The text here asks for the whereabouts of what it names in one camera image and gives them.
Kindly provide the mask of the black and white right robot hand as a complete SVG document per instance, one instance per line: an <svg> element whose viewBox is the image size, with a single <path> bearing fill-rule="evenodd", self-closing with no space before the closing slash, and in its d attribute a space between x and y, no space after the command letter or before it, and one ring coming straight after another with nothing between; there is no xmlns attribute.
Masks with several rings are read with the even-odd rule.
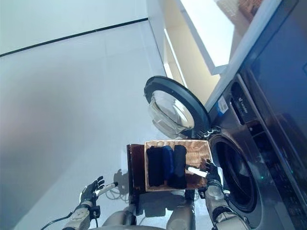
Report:
<svg viewBox="0 0 307 230"><path fill-rule="evenodd" d="M197 176L205 178L207 182L218 181L221 185L223 184L219 174L219 168L210 159L205 159L199 168L186 164L185 169Z"/></svg>

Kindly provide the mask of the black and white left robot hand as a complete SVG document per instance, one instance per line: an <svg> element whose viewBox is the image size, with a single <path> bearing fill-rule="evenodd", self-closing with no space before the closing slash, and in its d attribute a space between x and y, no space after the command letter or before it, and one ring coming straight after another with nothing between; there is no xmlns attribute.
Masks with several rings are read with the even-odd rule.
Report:
<svg viewBox="0 0 307 230"><path fill-rule="evenodd" d="M85 201L94 203L100 195L118 186L118 182L105 185L104 177L99 176L91 184L86 185L80 193L80 204Z"/></svg>

